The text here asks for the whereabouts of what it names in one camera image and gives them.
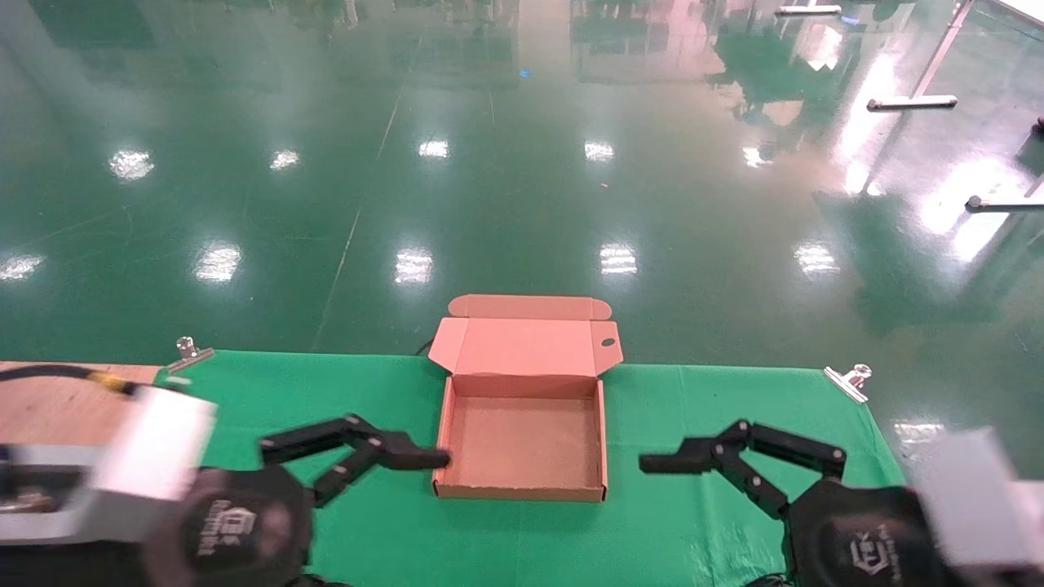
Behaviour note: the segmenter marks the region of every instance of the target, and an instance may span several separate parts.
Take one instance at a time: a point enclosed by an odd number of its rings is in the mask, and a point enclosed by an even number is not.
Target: box lid
[[[449,309],[428,356],[455,375],[597,377],[623,360],[601,300],[469,295]]]

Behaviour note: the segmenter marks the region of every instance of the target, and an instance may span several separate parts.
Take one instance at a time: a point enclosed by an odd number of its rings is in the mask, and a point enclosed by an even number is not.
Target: shiny floor
[[[627,360],[874,369],[906,454],[1044,476],[1044,33],[951,0],[10,0],[0,357],[411,353],[466,292],[590,295]]]

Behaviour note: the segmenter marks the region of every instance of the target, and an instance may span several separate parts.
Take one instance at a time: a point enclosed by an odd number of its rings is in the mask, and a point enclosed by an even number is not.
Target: table
[[[0,360],[0,371],[32,365]],[[80,365],[148,383],[159,367]],[[104,444],[119,426],[127,399],[93,381],[40,377],[8,381],[0,391],[0,443]]]
[[[446,372],[424,357],[219,350],[177,375],[218,405],[205,463],[253,469],[260,437],[348,413],[434,442]],[[723,478],[638,470],[640,453],[739,418],[845,447],[849,485],[903,483],[868,404],[821,370],[621,365],[604,383],[604,503],[438,499],[429,474],[375,470],[317,514],[311,571],[371,587],[735,586],[782,571],[782,523]],[[340,457],[291,470],[311,479]],[[791,497],[817,478],[744,459]]]

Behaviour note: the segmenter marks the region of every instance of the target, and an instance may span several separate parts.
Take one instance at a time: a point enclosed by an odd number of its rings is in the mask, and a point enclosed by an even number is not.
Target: black cable
[[[8,501],[17,497],[15,447],[9,444],[0,444],[0,501]]]
[[[74,365],[30,365],[28,367],[16,367],[0,371],[0,382],[15,381],[16,379],[27,379],[29,377],[69,377],[71,379],[87,379],[100,383],[110,390],[123,394],[133,395],[137,383],[123,380],[112,373],[104,371],[94,371],[86,367]]]
[[[434,344],[434,342],[435,342],[435,339],[431,338],[427,343],[421,345],[421,348],[417,349],[417,351],[413,354],[419,356],[419,355],[423,354],[424,351],[431,350],[431,345]]]
[[[748,583],[743,587],[792,587],[793,583],[783,573],[766,574]]]
[[[290,582],[290,587],[352,587],[348,583],[331,583],[317,574],[302,574]]]

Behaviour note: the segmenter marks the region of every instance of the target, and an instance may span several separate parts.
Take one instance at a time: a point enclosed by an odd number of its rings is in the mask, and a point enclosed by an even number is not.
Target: open cardboard box
[[[609,304],[592,298],[461,296],[428,356],[450,371],[434,473],[440,497],[604,501],[598,376],[623,360]]]

